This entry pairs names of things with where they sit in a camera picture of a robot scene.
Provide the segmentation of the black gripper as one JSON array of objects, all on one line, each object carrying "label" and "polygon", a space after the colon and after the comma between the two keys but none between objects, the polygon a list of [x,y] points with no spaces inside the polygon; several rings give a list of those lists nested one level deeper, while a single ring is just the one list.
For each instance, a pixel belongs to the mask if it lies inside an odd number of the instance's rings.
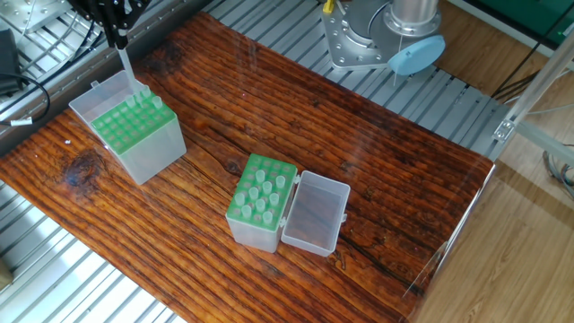
[{"label": "black gripper", "polygon": [[76,11],[90,13],[93,20],[103,28],[111,48],[116,46],[118,13],[118,45],[127,45],[127,32],[147,9],[151,0],[70,0]]}]

